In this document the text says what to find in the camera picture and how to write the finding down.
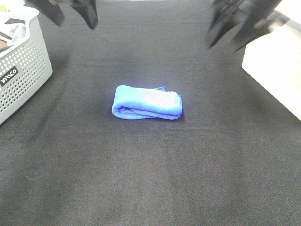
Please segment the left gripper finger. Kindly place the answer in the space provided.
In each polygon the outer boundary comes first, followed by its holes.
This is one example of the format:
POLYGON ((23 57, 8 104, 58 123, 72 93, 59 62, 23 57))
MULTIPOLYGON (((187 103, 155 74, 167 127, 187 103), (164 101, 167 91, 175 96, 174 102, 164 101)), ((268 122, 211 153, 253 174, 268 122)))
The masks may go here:
POLYGON ((64 14, 56 0, 26 0, 43 13, 54 24, 61 26, 65 20, 64 14))
POLYGON ((84 19, 90 29, 98 25, 98 16, 95 0, 71 0, 71 7, 84 19))

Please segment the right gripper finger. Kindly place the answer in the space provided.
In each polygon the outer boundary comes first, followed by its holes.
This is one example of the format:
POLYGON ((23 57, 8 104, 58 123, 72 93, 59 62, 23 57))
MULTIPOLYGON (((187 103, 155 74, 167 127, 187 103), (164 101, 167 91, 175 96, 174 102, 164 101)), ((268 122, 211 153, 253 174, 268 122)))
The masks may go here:
POLYGON ((231 41, 232 50, 236 52, 242 49, 253 40, 272 32, 274 26, 282 26, 288 21, 289 17, 279 11, 273 11, 269 16, 261 19, 248 16, 231 41))
POLYGON ((206 33, 206 44, 212 48, 229 30, 237 26, 246 18, 241 10, 219 12, 214 11, 212 21, 206 33))

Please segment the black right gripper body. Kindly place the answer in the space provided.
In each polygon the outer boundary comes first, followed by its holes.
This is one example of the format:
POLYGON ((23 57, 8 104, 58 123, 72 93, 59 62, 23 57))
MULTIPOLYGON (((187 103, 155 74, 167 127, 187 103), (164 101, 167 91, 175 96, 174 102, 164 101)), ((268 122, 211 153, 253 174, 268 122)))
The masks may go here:
POLYGON ((275 10, 281 0, 215 0, 212 4, 213 15, 220 17, 228 10, 242 11, 257 18, 282 18, 275 10))

